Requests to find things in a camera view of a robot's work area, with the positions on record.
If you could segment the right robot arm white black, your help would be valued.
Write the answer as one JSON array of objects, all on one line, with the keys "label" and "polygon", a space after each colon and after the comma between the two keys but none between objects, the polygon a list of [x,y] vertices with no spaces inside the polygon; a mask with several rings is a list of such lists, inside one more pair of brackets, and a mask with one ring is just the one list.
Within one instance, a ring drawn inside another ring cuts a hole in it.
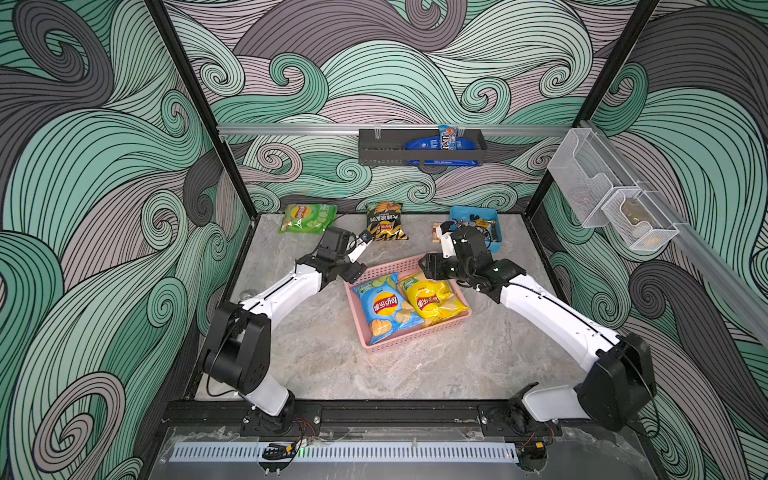
[{"label": "right robot arm white black", "polygon": [[560,345],[586,373],[574,385],[516,394],[522,418],[536,423],[590,420],[618,432],[656,395],[651,348],[635,333],[620,334],[587,318],[548,292],[522,267],[489,250],[428,253],[419,267],[430,280],[454,280],[525,317]]}]

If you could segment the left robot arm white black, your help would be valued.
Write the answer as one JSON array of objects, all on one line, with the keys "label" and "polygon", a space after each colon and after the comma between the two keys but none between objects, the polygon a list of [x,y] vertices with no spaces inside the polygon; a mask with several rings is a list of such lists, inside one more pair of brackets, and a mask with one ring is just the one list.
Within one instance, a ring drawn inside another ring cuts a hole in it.
[{"label": "left robot arm white black", "polygon": [[337,278],[359,279],[366,270],[359,258],[372,241],[370,232],[329,227],[314,250],[275,284],[240,303],[222,302],[199,356],[202,371],[234,389],[254,410],[284,422],[293,396],[269,372],[272,330]]}]

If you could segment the green potato chips bag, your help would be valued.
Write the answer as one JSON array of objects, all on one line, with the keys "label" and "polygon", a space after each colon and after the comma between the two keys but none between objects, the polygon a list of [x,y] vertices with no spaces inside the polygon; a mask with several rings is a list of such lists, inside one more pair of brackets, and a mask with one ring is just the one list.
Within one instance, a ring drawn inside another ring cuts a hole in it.
[{"label": "green potato chips bag", "polygon": [[331,204],[290,204],[280,233],[322,234],[335,220],[337,206]]}]

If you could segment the blue potato chips bag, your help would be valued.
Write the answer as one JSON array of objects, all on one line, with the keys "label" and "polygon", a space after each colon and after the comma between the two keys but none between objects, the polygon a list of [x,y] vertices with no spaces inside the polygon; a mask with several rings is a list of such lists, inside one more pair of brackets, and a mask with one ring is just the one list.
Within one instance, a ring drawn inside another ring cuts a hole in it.
[{"label": "blue potato chips bag", "polygon": [[352,289],[361,302],[364,320],[371,333],[370,345],[424,324],[424,319],[400,292],[399,279],[399,273],[391,273]]}]

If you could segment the yellow potato chips bag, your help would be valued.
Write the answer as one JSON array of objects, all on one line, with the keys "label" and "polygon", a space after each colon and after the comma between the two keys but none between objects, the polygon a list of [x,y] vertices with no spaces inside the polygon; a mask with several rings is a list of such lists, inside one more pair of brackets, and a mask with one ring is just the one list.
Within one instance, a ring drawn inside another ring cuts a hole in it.
[{"label": "yellow potato chips bag", "polygon": [[417,273],[399,282],[408,303],[428,328],[469,312],[469,306],[454,292],[449,281],[431,280]]}]

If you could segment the black potato chips bag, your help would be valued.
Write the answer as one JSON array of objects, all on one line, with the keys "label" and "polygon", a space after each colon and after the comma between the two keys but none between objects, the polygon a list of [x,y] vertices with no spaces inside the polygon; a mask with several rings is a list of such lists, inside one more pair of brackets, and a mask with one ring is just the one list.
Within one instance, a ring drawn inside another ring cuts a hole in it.
[{"label": "black potato chips bag", "polygon": [[367,231],[374,241],[408,240],[402,227],[402,202],[384,201],[366,205]]}]

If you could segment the pink plastic basket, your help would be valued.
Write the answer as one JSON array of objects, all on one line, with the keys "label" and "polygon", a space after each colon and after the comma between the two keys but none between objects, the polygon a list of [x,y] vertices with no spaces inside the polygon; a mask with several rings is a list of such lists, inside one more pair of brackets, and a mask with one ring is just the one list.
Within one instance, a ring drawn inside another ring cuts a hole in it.
[{"label": "pink plastic basket", "polygon": [[419,338],[419,337],[424,337],[427,335],[431,335],[433,333],[437,333],[441,330],[446,330],[449,328],[460,326],[467,319],[471,317],[472,310],[468,309],[466,312],[463,312],[451,319],[439,322],[434,326],[409,327],[402,331],[393,333],[392,335],[390,335],[389,337],[387,337],[386,339],[378,343],[375,343],[375,344],[372,343],[373,336],[367,324],[367,321],[364,318],[363,304],[361,303],[359,296],[353,292],[353,288],[358,287],[365,282],[375,280],[385,274],[394,274],[394,273],[398,273],[402,275],[416,274],[420,271],[418,262],[421,260],[422,257],[424,257],[424,254],[406,257],[401,260],[381,264],[375,267],[370,267],[366,270],[366,272],[362,275],[361,279],[356,284],[345,285],[349,306],[352,311],[352,318],[357,330],[360,344],[368,352],[382,351],[389,347],[394,347],[396,345],[399,345],[411,340],[415,340],[416,338]]}]

